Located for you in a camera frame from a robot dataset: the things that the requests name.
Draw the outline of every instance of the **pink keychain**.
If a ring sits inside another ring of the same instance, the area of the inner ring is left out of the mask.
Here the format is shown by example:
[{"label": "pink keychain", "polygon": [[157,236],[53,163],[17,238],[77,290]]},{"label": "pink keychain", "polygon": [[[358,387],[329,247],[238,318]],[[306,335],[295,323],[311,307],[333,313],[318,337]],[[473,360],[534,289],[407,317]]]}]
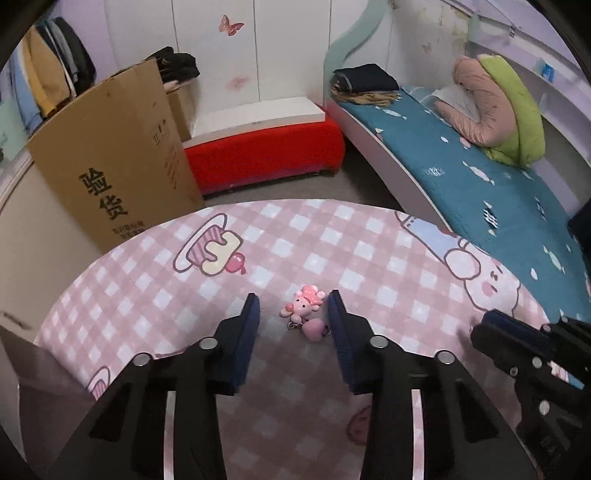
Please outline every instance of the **pink keychain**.
[{"label": "pink keychain", "polygon": [[287,327],[290,330],[301,329],[306,338],[312,342],[322,340],[322,337],[330,333],[329,328],[322,319],[308,319],[307,316],[320,310],[324,297],[326,293],[318,290],[315,285],[304,285],[295,293],[293,303],[288,303],[281,309],[280,315],[289,317]]}]

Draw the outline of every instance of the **table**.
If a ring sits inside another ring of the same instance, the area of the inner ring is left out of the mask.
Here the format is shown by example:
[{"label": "table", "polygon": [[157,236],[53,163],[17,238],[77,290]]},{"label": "table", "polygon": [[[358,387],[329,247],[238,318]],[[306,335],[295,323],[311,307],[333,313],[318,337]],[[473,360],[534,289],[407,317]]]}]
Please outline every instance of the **table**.
[{"label": "table", "polygon": [[[224,232],[235,253],[226,264],[204,258],[204,244]],[[547,323],[541,307],[467,240],[377,207],[251,202],[154,227],[90,265],[36,341],[98,398],[137,352],[178,352],[238,314],[254,292],[261,324],[246,385],[217,400],[228,478],[358,479],[371,396],[348,392],[330,337],[311,343],[286,328],[279,312],[305,284],[337,288],[350,312],[407,351],[454,352],[517,424],[512,379],[471,347],[470,326],[497,308],[540,327]],[[421,435],[417,422],[417,479]],[[165,478],[172,478],[170,444],[166,451]]]}]

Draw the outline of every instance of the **mattress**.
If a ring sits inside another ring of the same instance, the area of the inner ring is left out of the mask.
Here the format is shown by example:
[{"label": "mattress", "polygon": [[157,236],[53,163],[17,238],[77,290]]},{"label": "mattress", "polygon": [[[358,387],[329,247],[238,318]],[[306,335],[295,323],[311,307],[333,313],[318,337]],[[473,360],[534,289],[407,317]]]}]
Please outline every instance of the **mattress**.
[{"label": "mattress", "polygon": [[406,167],[454,232],[511,270],[552,322],[561,314],[591,322],[591,288],[569,217],[533,170],[490,160],[404,92],[388,108],[340,105]]}]

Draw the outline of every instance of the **floor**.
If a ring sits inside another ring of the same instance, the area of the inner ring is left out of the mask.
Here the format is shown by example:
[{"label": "floor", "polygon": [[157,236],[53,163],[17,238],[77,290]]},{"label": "floor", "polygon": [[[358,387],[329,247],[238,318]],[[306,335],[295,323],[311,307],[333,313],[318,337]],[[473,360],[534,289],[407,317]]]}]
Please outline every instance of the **floor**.
[{"label": "floor", "polygon": [[401,210],[378,174],[349,141],[343,168],[336,174],[321,172],[271,180],[205,197],[206,205],[279,199],[335,199]]}]

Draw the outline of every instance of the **dark blue folded clothing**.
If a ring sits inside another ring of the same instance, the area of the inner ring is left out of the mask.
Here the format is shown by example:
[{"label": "dark blue folded clothing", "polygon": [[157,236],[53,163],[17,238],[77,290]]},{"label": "dark blue folded clothing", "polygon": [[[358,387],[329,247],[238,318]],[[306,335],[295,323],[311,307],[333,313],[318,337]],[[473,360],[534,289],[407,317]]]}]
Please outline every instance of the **dark blue folded clothing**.
[{"label": "dark blue folded clothing", "polygon": [[392,92],[400,90],[394,78],[375,63],[335,70],[334,84],[341,93]]}]

